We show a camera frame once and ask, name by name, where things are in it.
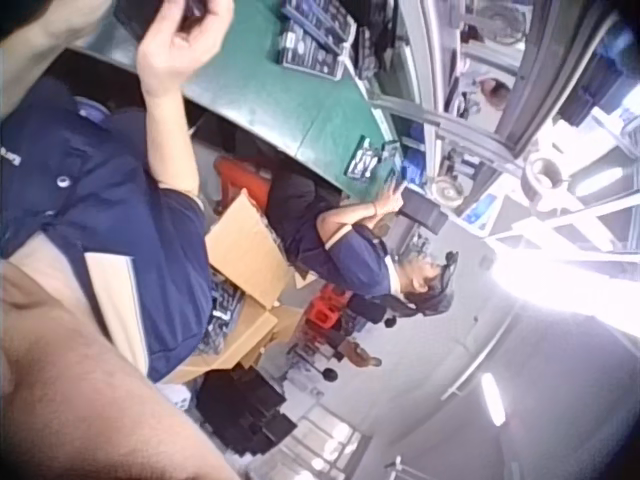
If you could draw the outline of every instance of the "bright light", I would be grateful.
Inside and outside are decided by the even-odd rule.
[[[622,178],[624,170],[620,167],[611,168],[604,172],[598,173],[591,178],[587,178],[576,187],[576,196],[584,197],[611,185],[613,182]]]
[[[316,477],[314,477],[311,472],[305,470],[296,475],[294,480],[316,480]]]
[[[326,463],[321,458],[314,458],[311,460],[311,466],[318,471],[324,470]]]
[[[506,420],[504,413],[504,406],[502,405],[502,399],[500,398],[500,390],[498,390],[498,384],[496,384],[495,378],[490,373],[485,373],[482,376],[482,391],[484,392],[484,400],[489,409],[489,415],[496,427],[499,427]]]
[[[351,428],[346,423],[340,423],[333,429],[333,438],[339,442],[346,442],[351,435]]]
[[[324,452],[323,457],[329,461],[335,460],[340,453],[340,442],[335,438],[328,440],[327,443],[324,444]]]
[[[500,248],[496,253],[494,279],[513,295],[543,308],[594,316],[640,337],[639,282],[612,279],[536,252]]]

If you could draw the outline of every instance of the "packaging box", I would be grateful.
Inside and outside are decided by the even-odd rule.
[[[302,311],[274,305],[293,277],[266,226],[266,220],[242,192],[205,238],[209,262],[245,291],[236,328],[220,355],[194,354],[163,383],[184,383],[209,370],[226,370],[237,363],[255,363],[274,341],[288,341]]]

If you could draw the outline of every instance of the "black device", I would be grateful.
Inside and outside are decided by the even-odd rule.
[[[140,41],[156,18],[161,6],[162,0],[117,0],[113,15],[131,36]],[[180,30],[190,31],[206,13],[207,0],[187,0]]]
[[[414,188],[405,188],[402,192],[404,205],[399,214],[423,226],[434,235],[438,235],[449,217],[442,211],[440,205]]]
[[[283,33],[280,64],[331,80],[340,80],[344,71],[344,63],[338,55],[326,51],[294,22],[289,22]]]
[[[318,42],[328,52],[335,55],[342,53],[342,43],[336,30],[329,25],[324,17],[318,15],[317,6],[312,0],[285,0],[282,13]]]

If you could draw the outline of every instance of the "hand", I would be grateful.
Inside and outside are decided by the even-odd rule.
[[[147,99],[180,92],[182,84],[222,47],[233,0],[207,0],[207,13],[191,31],[179,31],[185,0],[164,0],[138,49],[138,74]]]
[[[402,192],[406,185],[402,184],[399,188],[395,187],[395,183],[391,182],[389,185],[385,185],[378,196],[378,199],[373,202],[373,206],[376,208],[376,215],[386,215],[388,213],[396,213],[402,208],[404,200],[402,200]]]
[[[70,44],[91,33],[112,3],[113,0],[52,0],[33,26],[55,43]]]

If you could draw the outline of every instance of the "white shirt collar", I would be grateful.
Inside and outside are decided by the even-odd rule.
[[[389,285],[391,287],[391,295],[395,295],[398,298],[403,298],[402,290],[400,288],[400,278],[398,277],[396,266],[389,255],[384,258],[384,263],[387,265],[387,270],[389,270]]]

